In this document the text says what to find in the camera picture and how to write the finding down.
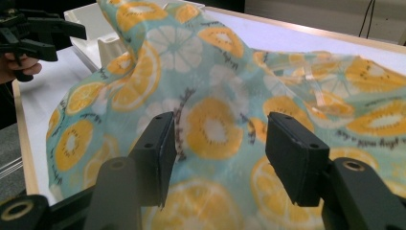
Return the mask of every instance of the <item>white wall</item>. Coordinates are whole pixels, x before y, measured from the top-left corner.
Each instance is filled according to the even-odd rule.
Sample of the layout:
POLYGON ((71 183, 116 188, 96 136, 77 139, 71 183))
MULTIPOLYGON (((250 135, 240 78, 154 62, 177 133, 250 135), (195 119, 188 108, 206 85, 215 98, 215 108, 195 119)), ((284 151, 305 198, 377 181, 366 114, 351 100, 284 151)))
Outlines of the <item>white wall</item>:
MULTIPOLYGON (((245 13, 358 35, 369 3, 370 0, 245 0, 245 13)), ((367 34, 370 13, 363 36, 367 34)), ((405 31, 406 0, 376 0, 370 38, 399 43, 405 31)))

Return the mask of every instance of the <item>table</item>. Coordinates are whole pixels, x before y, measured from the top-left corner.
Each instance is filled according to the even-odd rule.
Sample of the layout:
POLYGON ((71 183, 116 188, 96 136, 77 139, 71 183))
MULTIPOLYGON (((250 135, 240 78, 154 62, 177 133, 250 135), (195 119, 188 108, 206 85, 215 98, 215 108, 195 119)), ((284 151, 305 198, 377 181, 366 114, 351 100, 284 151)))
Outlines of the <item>table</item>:
MULTIPOLYGON (((361 55, 406 75, 406 47, 216 8, 204 10, 252 48, 361 55)), ((48 188, 45 151, 48 121, 68 89, 93 71, 77 54, 75 47, 58 51, 58 62, 40 61, 43 70, 34 80, 13 83, 27 193, 45 195, 51 205, 55 199, 48 188)))

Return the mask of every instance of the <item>wrinkled cloth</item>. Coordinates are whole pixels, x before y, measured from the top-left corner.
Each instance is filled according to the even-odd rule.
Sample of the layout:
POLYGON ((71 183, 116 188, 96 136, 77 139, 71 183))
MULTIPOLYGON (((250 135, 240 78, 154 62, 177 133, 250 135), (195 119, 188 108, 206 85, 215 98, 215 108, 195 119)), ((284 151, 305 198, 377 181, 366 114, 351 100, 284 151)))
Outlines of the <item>wrinkled cloth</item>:
POLYGON ((127 52, 74 85, 47 132, 59 199, 127 156, 151 119, 173 111, 178 160, 164 209, 145 229, 321 229, 319 208, 291 204, 265 157, 267 115, 294 117, 330 159, 372 166, 406 196, 406 78, 359 56, 254 50, 195 6, 100 0, 127 52))

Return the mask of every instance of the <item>hand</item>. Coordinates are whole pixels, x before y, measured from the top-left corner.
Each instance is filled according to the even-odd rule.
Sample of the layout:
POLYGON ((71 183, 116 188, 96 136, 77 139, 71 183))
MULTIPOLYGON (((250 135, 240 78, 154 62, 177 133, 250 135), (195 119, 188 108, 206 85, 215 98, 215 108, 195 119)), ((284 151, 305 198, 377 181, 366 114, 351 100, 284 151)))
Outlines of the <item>hand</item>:
POLYGON ((25 75, 35 75, 42 69, 38 59, 23 55, 20 57, 21 66, 15 61, 14 54, 5 53, 0 57, 0 83, 15 79, 14 70, 23 70, 25 75))

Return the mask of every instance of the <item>black cable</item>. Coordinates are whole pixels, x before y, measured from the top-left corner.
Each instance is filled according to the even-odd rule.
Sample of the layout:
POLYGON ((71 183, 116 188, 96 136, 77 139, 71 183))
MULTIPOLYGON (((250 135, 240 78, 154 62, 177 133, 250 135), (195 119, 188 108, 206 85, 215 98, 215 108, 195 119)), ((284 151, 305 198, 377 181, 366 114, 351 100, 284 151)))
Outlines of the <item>black cable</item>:
POLYGON ((371 29, 371 24, 372 24, 372 18, 373 18, 373 9, 375 8, 375 0, 372 2, 372 10, 371 10, 371 18, 370 18, 370 26, 368 27, 368 32, 367 32, 367 39, 368 36, 370 36, 370 29, 371 29))
POLYGON ((361 37, 362 30, 364 30, 365 20, 367 19, 368 11, 370 10, 370 6, 371 6, 371 3, 372 3, 373 1, 374 1, 374 0, 371 0, 371 1, 370 1, 370 4, 368 5, 367 10, 365 11, 364 21, 362 22, 361 31, 359 32, 359 35, 358 35, 359 37, 361 37))

